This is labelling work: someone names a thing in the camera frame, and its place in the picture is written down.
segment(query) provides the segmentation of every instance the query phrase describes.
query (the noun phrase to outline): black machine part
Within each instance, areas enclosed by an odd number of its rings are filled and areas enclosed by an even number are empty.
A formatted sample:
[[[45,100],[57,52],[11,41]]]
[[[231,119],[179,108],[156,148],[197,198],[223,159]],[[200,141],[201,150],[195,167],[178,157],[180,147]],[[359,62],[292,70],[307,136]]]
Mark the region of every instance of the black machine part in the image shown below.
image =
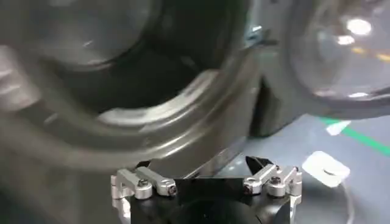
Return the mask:
[[[112,176],[113,206],[124,224],[293,223],[302,173],[263,158],[248,157],[247,165],[252,177],[223,179],[174,180],[147,167],[122,169]]]
[[[175,180],[176,198],[130,199],[133,224],[284,224],[290,221],[289,197],[244,195],[243,179]]]
[[[301,108],[278,98],[263,80],[256,102],[250,134],[254,137],[271,136],[301,115],[303,115]]]

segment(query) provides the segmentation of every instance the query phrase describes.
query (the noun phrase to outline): silver clamp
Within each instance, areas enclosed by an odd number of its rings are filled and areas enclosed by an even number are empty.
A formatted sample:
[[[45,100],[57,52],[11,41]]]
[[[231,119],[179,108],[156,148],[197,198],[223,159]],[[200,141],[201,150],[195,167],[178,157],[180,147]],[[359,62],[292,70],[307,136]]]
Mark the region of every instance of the silver clamp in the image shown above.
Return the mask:
[[[122,169],[116,173],[116,187],[120,192],[123,192],[125,187],[128,187],[137,199],[148,199],[153,194],[153,188],[148,180],[140,179],[134,173]]]
[[[252,177],[243,181],[244,193],[260,194],[263,186],[272,197],[290,197],[290,223],[294,223],[296,206],[302,202],[302,172],[297,167],[286,167],[268,164]]]
[[[162,177],[147,167],[139,167],[135,170],[135,173],[139,177],[150,181],[159,195],[170,197],[176,196],[177,187],[176,182],[173,179]]]
[[[268,164],[266,167],[262,168],[252,177],[247,177],[244,179],[244,192],[248,195],[260,194],[263,188],[263,185],[267,183],[271,176],[277,170],[277,166],[273,164]]]
[[[132,196],[134,192],[130,188],[123,186],[120,192],[116,187],[116,176],[111,176],[111,196],[113,200],[119,200],[128,196]]]

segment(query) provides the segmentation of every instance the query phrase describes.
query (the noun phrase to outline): green floor line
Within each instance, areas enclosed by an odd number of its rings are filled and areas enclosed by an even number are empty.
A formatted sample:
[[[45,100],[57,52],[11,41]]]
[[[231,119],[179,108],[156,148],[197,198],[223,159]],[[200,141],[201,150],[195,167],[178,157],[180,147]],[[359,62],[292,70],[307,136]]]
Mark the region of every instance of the green floor line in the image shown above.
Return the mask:
[[[340,122],[340,120],[329,119],[329,118],[322,118],[321,121],[326,123],[327,125],[331,125],[331,124]],[[346,136],[349,136],[349,137],[359,141],[360,143],[362,143],[370,148],[378,150],[379,152],[381,152],[382,154],[384,154],[386,156],[390,156],[390,147],[388,147],[380,142],[377,142],[376,140],[374,140],[368,136],[365,136],[361,133],[358,133],[357,131],[352,130],[351,128],[348,128],[348,127],[343,129],[342,133],[345,134]]]

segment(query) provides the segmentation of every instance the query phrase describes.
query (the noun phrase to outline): cylindrical metal part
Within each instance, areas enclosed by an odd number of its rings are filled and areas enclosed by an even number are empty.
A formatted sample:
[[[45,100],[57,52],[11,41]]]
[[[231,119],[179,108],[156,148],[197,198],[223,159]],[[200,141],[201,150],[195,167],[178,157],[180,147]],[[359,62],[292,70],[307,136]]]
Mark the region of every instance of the cylindrical metal part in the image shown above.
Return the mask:
[[[297,172],[292,182],[289,184],[289,194],[292,196],[302,195],[302,172]]]
[[[286,195],[286,185],[280,184],[267,184],[267,193],[273,197],[284,197]]]
[[[252,177],[244,179],[244,191],[249,195],[256,195],[261,193],[262,182]]]
[[[145,187],[137,187],[134,197],[139,200],[148,199],[153,195],[152,185],[149,183]]]

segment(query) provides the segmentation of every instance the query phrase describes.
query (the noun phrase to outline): gray floor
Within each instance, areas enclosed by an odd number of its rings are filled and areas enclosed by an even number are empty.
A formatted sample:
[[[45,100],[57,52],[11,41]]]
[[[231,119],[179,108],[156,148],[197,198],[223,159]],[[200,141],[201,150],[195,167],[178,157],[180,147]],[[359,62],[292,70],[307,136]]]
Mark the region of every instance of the gray floor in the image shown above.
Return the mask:
[[[318,117],[302,116],[276,135],[250,140],[245,151],[235,158],[218,176],[249,175],[244,157],[269,158],[281,166],[301,166],[315,151],[324,151],[348,166],[346,180],[353,198],[356,224],[390,223],[390,156],[348,134],[331,136]],[[390,146],[390,117],[352,121],[348,129],[368,136],[377,145]],[[298,207],[298,224],[347,223],[344,191],[329,189],[307,173],[303,176],[303,202]]]

